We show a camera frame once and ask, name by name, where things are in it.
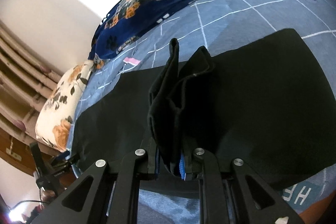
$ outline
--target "bed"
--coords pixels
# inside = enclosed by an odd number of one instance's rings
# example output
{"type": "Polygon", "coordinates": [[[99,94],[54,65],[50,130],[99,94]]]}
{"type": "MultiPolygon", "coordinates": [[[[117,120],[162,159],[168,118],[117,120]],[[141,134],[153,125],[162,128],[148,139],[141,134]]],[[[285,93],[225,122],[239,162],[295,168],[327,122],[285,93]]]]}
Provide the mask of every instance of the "bed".
{"type": "MultiPolygon", "coordinates": [[[[72,151],[74,124],[81,113],[112,91],[121,74],[165,65],[171,38],[179,41],[182,62],[200,46],[215,56],[284,28],[294,28],[305,41],[336,96],[335,0],[197,0],[128,44],[91,75],[75,111],[67,149],[72,151]]],[[[76,166],[73,169],[81,174],[76,166]]],[[[280,194],[300,214],[334,190],[336,165],[280,194]]],[[[198,202],[140,190],[138,223],[197,223],[198,202]],[[146,220],[149,212],[151,219],[146,220]]]]}

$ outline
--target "cream pillow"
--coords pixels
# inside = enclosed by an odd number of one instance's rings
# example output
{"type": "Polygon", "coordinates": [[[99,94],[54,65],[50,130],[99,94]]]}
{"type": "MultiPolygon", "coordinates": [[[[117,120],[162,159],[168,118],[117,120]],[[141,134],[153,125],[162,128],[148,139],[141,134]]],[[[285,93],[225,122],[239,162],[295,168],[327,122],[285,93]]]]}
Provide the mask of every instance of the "cream pillow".
{"type": "Polygon", "coordinates": [[[36,137],[64,152],[75,110],[92,72],[93,61],[68,70],[46,101],[35,126],[36,137]]]}

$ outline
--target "bed sheet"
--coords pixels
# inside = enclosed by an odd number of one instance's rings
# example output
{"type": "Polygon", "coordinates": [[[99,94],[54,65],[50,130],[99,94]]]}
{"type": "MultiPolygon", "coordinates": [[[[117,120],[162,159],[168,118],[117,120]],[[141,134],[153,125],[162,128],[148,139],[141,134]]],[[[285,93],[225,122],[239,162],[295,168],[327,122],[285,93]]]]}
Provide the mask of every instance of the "bed sheet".
{"type": "MultiPolygon", "coordinates": [[[[173,37],[179,40],[179,61],[182,62],[200,46],[205,46],[214,56],[284,28],[294,28],[300,34],[321,65],[336,96],[335,0],[198,0],[162,21],[93,73],[79,100],[74,122],[83,111],[113,89],[120,74],[165,65],[169,57],[169,41],[173,37]]],[[[70,151],[73,129],[72,125],[67,144],[70,151]]],[[[80,170],[74,168],[74,171],[80,174],[80,170]]],[[[282,195],[297,213],[301,213],[335,189],[336,165],[333,165],[284,189],[282,195]]],[[[141,191],[139,200],[147,200],[144,203],[171,219],[169,209],[159,209],[156,202],[148,201],[150,197],[155,200],[153,194],[141,191]]],[[[169,203],[176,208],[179,202],[183,206],[185,201],[177,198],[169,203]]],[[[194,216],[198,211],[188,210],[188,214],[192,222],[185,219],[183,223],[197,223],[194,216]]]]}

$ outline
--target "grid patterned sheet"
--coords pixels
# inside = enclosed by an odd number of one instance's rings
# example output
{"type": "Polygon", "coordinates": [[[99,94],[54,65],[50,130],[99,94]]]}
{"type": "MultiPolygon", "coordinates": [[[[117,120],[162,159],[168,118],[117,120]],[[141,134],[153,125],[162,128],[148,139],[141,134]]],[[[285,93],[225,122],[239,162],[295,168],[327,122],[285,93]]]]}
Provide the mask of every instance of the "grid patterned sheet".
{"type": "MultiPolygon", "coordinates": [[[[202,45],[214,56],[283,28],[294,28],[300,34],[320,63],[336,95],[335,0],[198,0],[165,19],[137,42],[125,48],[101,70],[96,71],[79,101],[75,120],[113,89],[120,74],[163,66],[169,57],[168,45],[173,37],[180,43],[181,62],[188,60],[202,45]],[[125,58],[134,58],[140,63],[131,64],[125,58]]],[[[72,140],[73,126],[68,139],[70,150],[72,140]]],[[[327,197],[335,188],[336,165],[333,165],[304,182],[284,189],[283,198],[301,213],[313,203],[327,197]]],[[[148,193],[141,192],[140,200],[146,200],[144,195],[148,193]]],[[[183,223],[197,223],[194,214],[198,211],[187,208],[182,210],[182,215],[187,213],[191,221],[184,218],[183,223]]],[[[160,212],[172,217],[166,209],[160,212]]]]}

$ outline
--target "black garment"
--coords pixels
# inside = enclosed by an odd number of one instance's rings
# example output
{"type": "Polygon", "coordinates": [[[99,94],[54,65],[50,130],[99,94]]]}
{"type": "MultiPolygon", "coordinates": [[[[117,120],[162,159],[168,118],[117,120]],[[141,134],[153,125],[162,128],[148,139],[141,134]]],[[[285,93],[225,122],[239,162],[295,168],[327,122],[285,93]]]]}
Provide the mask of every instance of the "black garment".
{"type": "Polygon", "coordinates": [[[335,98],[293,29],[215,57],[200,47],[180,64],[177,41],[170,46],[163,69],[121,75],[77,120],[73,152],[82,170],[139,148],[149,130],[176,175],[183,135],[213,152],[222,172],[239,157],[277,190],[336,162],[335,98]]]}

